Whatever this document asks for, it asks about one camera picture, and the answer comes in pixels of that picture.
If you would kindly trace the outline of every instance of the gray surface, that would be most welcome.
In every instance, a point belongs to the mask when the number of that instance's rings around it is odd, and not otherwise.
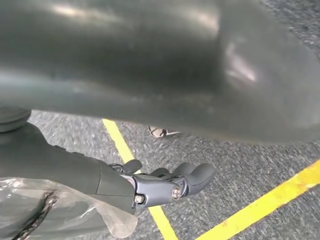
[[[121,162],[99,119],[35,112],[31,122],[39,126],[51,144],[103,157],[109,163]],[[208,162],[217,169],[214,181],[205,191],[163,207],[181,240],[193,240],[320,158],[318,142],[250,146],[186,134],[154,139],[144,126],[118,125],[133,154],[143,163],[143,171],[163,166],[172,170],[182,162]],[[319,198],[320,188],[312,189],[233,239],[318,240]],[[147,210],[139,211],[137,216],[139,225],[129,239],[162,239]]]
[[[0,16],[3,105],[247,143],[320,138],[319,62],[255,0],[11,0]]]

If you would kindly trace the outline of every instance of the screw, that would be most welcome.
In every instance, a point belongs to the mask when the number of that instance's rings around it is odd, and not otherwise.
[[[181,197],[181,190],[178,186],[175,186],[172,190],[172,198],[174,200],[178,200]]]
[[[134,196],[134,202],[137,203],[137,204],[142,204],[144,200],[145,200],[145,198],[143,196],[141,196],[141,195]]]

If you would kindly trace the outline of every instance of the yellow line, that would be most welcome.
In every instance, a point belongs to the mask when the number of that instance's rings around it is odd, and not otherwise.
[[[196,240],[229,239],[318,184],[320,184],[320,160],[205,232]]]
[[[125,163],[134,159],[115,122],[107,119],[103,119],[102,121]],[[160,206],[149,207],[149,211],[165,240],[178,240],[169,220]]]

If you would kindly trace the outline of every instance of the black cable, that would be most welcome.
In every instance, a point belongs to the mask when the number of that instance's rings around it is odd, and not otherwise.
[[[26,226],[17,234],[12,240],[26,240],[28,239],[30,234],[40,226],[46,216],[52,209],[52,207],[58,201],[58,197],[55,191],[45,193],[43,203],[41,208],[35,213],[34,216],[30,218],[26,223]]]

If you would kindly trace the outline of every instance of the transparent plastic sheet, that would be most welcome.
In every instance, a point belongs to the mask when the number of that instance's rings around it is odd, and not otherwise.
[[[134,215],[60,183],[0,178],[0,239],[11,240],[19,233],[38,209],[44,194],[53,191],[57,202],[29,240],[103,240],[110,234],[122,239],[137,224]]]

